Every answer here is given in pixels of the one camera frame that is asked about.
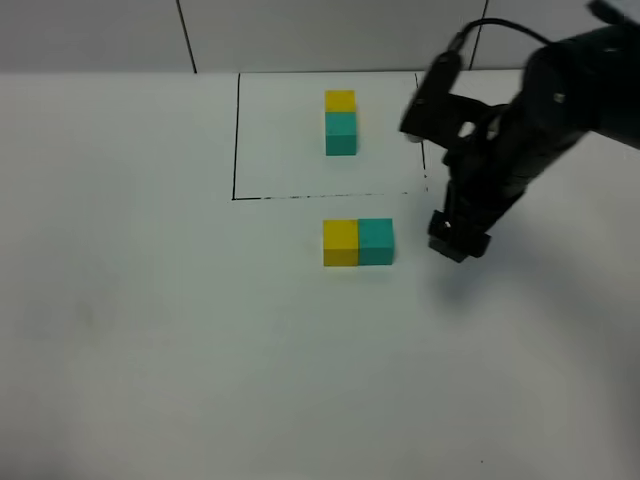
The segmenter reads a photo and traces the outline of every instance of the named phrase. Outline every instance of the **wooden block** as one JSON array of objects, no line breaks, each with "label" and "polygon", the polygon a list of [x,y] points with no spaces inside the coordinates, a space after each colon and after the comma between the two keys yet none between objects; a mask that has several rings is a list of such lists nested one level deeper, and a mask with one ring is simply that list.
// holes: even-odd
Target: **wooden block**
[{"label": "wooden block", "polygon": [[395,252],[390,218],[358,220],[358,265],[391,265]]},{"label": "wooden block", "polygon": [[358,265],[358,221],[325,220],[323,251],[326,267]]},{"label": "wooden block", "polygon": [[355,155],[358,152],[358,121],[355,113],[325,113],[327,156]]},{"label": "wooden block", "polygon": [[355,113],[356,92],[353,90],[327,90],[324,92],[324,111]]}]

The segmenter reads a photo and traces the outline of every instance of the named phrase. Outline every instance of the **white wall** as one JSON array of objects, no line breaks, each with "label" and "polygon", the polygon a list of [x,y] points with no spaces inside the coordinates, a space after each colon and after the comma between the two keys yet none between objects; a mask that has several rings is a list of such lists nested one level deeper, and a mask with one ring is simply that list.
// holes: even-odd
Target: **white wall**
[{"label": "white wall", "polygon": [[484,0],[181,0],[198,71],[422,69]]},{"label": "white wall", "polygon": [[3,0],[0,71],[192,71],[174,0]]},{"label": "white wall", "polygon": [[[489,0],[487,16],[552,39],[599,25],[587,0]],[[485,0],[181,0],[200,72],[422,70]],[[470,38],[465,58],[475,44]],[[537,44],[485,27],[473,68]],[[176,0],[4,0],[0,71],[192,71]]]},{"label": "white wall", "polygon": [[[604,26],[587,10],[587,0],[489,0],[487,17],[522,23],[551,40]],[[540,44],[503,27],[482,29],[474,69],[514,68],[525,64]]]}]

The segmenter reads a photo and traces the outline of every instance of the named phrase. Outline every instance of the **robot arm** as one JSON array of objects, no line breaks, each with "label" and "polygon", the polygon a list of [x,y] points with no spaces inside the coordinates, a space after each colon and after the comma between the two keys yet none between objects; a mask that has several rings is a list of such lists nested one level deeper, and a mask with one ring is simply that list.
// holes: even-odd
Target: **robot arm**
[{"label": "robot arm", "polygon": [[[509,105],[449,93],[461,70],[465,30],[431,65],[400,130],[448,150],[445,205],[429,226],[433,249],[457,262],[481,257],[486,232],[589,131],[640,148],[640,29],[601,2],[592,10],[620,23],[557,43],[538,36],[548,45],[530,58]],[[460,138],[467,122],[474,131]]]}]

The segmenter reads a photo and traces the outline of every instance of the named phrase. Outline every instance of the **black cable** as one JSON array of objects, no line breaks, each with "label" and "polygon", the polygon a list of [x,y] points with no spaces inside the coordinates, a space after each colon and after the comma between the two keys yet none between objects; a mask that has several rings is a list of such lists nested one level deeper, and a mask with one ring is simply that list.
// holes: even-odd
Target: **black cable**
[{"label": "black cable", "polygon": [[456,52],[462,50],[462,47],[464,46],[469,33],[471,33],[474,28],[477,28],[481,25],[499,25],[501,27],[507,27],[511,28],[512,30],[517,30],[521,33],[524,33],[525,35],[529,35],[530,37],[535,38],[540,43],[543,43],[545,45],[550,45],[551,43],[553,43],[548,38],[543,37],[539,33],[536,33],[530,28],[520,25],[519,23],[510,22],[509,20],[503,20],[501,18],[481,18],[480,20],[474,20],[473,22],[467,23],[464,28],[460,30],[460,32],[455,37],[453,37],[453,40],[451,40],[451,43],[449,44],[449,50],[455,50]]}]

